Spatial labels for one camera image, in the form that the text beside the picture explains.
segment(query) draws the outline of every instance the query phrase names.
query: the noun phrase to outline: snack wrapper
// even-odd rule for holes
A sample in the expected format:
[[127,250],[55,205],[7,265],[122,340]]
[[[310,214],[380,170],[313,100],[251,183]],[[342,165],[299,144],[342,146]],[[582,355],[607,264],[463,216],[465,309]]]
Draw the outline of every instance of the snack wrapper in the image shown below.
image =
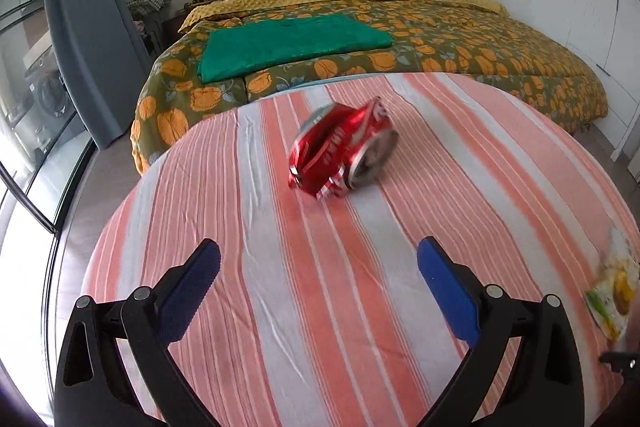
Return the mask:
[[605,336],[617,342],[625,334],[631,302],[638,290],[640,266],[618,229],[610,230],[609,254],[585,300]]

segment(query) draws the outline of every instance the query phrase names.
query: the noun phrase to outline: bed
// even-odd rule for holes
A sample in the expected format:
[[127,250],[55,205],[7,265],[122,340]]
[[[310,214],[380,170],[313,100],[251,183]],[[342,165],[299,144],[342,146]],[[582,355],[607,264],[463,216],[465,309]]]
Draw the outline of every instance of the bed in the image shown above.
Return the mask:
[[[336,12],[391,33],[394,44],[280,64],[206,86],[196,73],[211,32]],[[606,116],[608,109],[602,84],[580,58],[490,0],[225,0],[196,8],[183,30],[156,61],[138,101],[130,137],[140,173],[214,114],[338,76],[468,74],[524,100],[568,132]]]
[[[372,96],[400,136],[378,182],[325,202],[290,189],[287,150],[300,122],[331,101]],[[105,226],[84,291],[97,302],[126,298],[212,238],[220,275],[170,352],[222,425],[411,426],[466,351],[416,266],[418,241],[434,235],[483,284],[514,298],[561,297],[591,425],[620,387],[597,360],[609,346],[583,300],[612,227],[638,255],[640,233],[610,178],[539,111],[468,76],[385,73],[287,90],[189,130]],[[126,346],[123,356],[158,415]]]

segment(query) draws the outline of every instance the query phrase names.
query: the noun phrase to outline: round table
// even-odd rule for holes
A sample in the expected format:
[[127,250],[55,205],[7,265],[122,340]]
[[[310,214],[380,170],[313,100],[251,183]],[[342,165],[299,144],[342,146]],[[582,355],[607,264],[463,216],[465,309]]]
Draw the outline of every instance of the round table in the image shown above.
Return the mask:
[[[300,124],[332,100],[356,107],[373,96],[400,134],[379,181],[321,202],[290,189]],[[417,270],[415,247],[433,235],[483,284],[561,297],[590,425],[620,386],[597,361],[607,342],[583,300],[612,227],[638,254],[609,177],[543,115],[466,76],[387,74],[284,92],[195,126],[111,218],[84,289],[98,302],[126,298],[209,237],[220,274],[170,351],[222,425],[411,426],[466,351]]]

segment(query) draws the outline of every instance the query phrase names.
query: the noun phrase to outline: table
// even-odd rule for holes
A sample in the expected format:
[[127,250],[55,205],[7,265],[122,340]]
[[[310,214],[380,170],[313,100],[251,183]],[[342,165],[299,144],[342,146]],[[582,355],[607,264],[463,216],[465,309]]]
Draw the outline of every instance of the table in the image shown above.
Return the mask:
[[[400,134],[382,178],[323,202],[288,188],[288,148],[309,114],[376,95]],[[483,284],[562,298],[590,425],[620,387],[597,361],[607,343],[582,298],[611,227],[640,251],[604,170],[542,114],[466,76],[387,74],[284,92],[192,128],[111,218],[84,289],[125,298],[212,238],[220,274],[170,351],[223,425],[411,426],[466,351],[417,270],[415,246],[434,235]],[[485,413],[515,352],[513,342]]]

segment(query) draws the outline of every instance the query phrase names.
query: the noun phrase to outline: curtain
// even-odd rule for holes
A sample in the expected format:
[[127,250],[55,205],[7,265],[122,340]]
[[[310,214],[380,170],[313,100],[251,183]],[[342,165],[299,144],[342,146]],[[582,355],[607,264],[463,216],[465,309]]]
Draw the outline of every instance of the curtain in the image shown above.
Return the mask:
[[124,0],[45,0],[58,65],[96,145],[129,128],[151,59]]

